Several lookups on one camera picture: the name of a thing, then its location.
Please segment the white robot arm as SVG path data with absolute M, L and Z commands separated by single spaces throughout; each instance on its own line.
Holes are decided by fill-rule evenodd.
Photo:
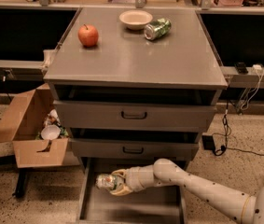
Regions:
M 178 186 L 208 203 L 237 224 L 264 224 L 264 187 L 257 196 L 187 173 L 174 162 L 158 159 L 152 165 L 112 172 L 119 177 L 113 195 L 127 195 L 152 187 Z

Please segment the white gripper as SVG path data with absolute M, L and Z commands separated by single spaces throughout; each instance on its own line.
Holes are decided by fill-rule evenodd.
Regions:
M 129 195 L 133 191 L 139 192 L 154 186 L 153 166 L 148 165 L 144 167 L 133 167 L 126 171 L 126 169 L 119 169 L 112 172 L 112 175 L 125 178 L 126 185 L 120 185 L 116 189 L 111 190 L 110 193 L 114 196 Z

